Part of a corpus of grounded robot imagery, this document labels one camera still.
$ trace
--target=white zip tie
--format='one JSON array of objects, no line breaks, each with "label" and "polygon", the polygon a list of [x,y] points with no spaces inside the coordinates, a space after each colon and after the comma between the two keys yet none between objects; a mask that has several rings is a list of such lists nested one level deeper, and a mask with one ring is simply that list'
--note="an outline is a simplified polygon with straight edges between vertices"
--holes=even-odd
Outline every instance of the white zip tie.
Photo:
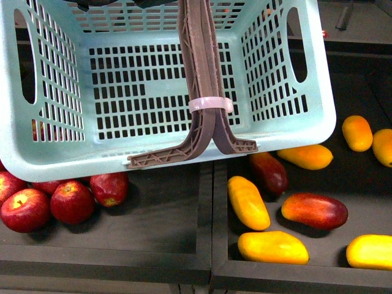
[{"label": "white zip tie", "polygon": [[227,113],[233,112],[233,102],[223,97],[201,97],[189,101],[189,111],[194,112],[206,108],[223,108]]}]

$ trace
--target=basket handle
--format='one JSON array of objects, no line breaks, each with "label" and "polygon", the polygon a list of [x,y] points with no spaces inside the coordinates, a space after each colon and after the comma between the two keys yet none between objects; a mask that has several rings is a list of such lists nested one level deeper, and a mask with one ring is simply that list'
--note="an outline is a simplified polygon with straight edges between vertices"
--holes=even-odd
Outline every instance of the basket handle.
[{"label": "basket handle", "polygon": [[304,56],[308,72],[303,82],[313,83],[315,80],[329,78],[317,1],[293,0],[287,2],[286,18],[292,9],[297,9],[298,12],[298,21],[301,28]]},{"label": "basket handle", "polygon": [[[223,97],[221,66],[209,0],[179,0],[178,27],[189,99]],[[127,168],[141,168],[189,160],[199,156],[214,140],[224,154],[257,150],[255,141],[237,139],[226,111],[205,108],[192,112],[192,123],[179,146],[129,156]]]}]

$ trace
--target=mango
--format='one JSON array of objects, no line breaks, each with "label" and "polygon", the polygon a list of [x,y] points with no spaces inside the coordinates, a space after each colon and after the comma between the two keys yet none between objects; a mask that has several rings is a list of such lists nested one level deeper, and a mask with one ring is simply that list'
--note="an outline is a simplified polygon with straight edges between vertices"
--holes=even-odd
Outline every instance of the mango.
[{"label": "mango", "polygon": [[227,183],[228,196],[235,214],[247,227],[262,231],[271,225],[270,215],[255,184],[242,176]]},{"label": "mango", "polygon": [[392,129],[382,129],[373,136],[375,158],[386,167],[392,167]]},{"label": "mango", "polygon": [[249,165],[256,180],[267,192],[279,196],[287,190],[286,169],[269,152],[251,154]]},{"label": "mango", "polygon": [[339,200],[313,193],[297,193],[283,202],[282,215],[312,228],[333,230],[346,223],[349,212]]},{"label": "mango", "polygon": [[363,152],[372,146],[373,133],[368,121],[360,115],[346,118],[342,125],[343,136],[351,150]]},{"label": "mango", "polygon": [[278,150],[277,155],[307,170],[325,168],[333,159],[332,152],[320,144]]},{"label": "mango", "polygon": [[347,246],[346,257],[353,268],[392,271],[392,236],[358,236]]},{"label": "mango", "polygon": [[238,249],[251,262],[305,265],[309,261],[301,240],[282,231],[244,233],[238,238]]}]

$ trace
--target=red mango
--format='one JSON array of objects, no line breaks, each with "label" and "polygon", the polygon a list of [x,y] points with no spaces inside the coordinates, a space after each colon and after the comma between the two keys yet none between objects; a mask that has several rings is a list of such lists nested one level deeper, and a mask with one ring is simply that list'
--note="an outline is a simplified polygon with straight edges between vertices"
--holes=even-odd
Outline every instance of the red mango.
[{"label": "red mango", "polygon": [[257,182],[267,192],[279,196],[287,190],[288,179],[284,166],[270,153],[255,153],[249,156],[249,163]]},{"label": "red mango", "polygon": [[289,196],[282,205],[283,216],[312,228],[333,230],[344,225],[349,217],[346,206],[334,198],[313,193]]}]

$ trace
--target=yellow mango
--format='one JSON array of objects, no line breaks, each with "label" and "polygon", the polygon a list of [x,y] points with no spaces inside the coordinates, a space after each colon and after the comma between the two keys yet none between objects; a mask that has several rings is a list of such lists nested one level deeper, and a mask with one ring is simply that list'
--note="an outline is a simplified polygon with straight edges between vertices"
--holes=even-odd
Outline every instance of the yellow mango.
[{"label": "yellow mango", "polygon": [[392,236],[358,236],[347,246],[346,257],[353,268],[392,271]]},{"label": "yellow mango", "polygon": [[270,215],[257,187],[242,176],[227,183],[228,196],[235,214],[247,227],[261,231],[271,225]]},{"label": "yellow mango", "polygon": [[245,260],[252,262],[305,265],[309,261],[305,245],[283,231],[244,233],[238,238],[238,249]]},{"label": "yellow mango", "polygon": [[368,121],[360,115],[346,118],[342,125],[343,136],[351,150],[363,152],[372,146],[373,133]]},{"label": "yellow mango", "polygon": [[332,152],[320,144],[278,150],[277,155],[306,170],[325,168],[333,159]]},{"label": "yellow mango", "polygon": [[373,136],[375,158],[386,167],[392,167],[392,129],[382,129]]}]

